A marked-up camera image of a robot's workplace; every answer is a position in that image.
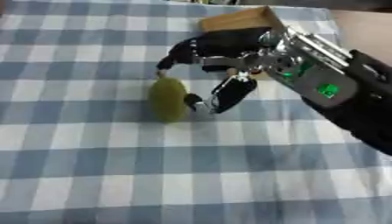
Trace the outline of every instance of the blue and white checkered tablecloth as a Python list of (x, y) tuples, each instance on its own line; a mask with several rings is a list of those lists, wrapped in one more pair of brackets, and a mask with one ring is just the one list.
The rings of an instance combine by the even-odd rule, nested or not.
[[(390, 224), (392, 162), (264, 77), (223, 115), (163, 125), (155, 65), (238, 11), (159, 1), (9, 2), (0, 20), (0, 223)], [(275, 8), (336, 39), (327, 10)], [(177, 66), (196, 93), (220, 76)]]

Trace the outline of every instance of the green ball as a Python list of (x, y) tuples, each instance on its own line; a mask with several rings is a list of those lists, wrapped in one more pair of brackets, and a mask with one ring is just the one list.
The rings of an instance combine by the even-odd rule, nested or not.
[(150, 102), (156, 116), (165, 123), (174, 123), (184, 117), (186, 88), (174, 78), (160, 78), (150, 89)]

